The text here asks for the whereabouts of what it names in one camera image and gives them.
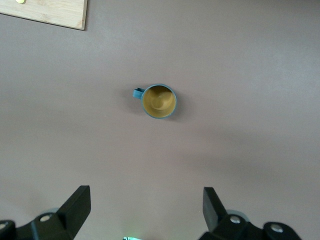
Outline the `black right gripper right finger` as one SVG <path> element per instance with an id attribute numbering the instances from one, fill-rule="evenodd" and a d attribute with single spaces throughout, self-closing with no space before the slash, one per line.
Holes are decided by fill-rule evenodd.
<path id="1" fill-rule="evenodd" d="M 227 211 L 212 187 L 203 189 L 202 212 L 208 228 L 201 240 L 300 240 L 301 237 L 281 222 L 254 226 L 243 213 Z"/>

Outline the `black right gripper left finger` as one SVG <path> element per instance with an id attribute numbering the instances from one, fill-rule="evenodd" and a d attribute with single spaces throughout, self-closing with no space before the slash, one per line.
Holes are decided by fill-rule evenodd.
<path id="1" fill-rule="evenodd" d="M 2 240 L 73 240 L 91 212 L 91 190 L 81 185 L 57 210 L 46 211 L 17 227 L 13 220 L 0 221 Z"/>

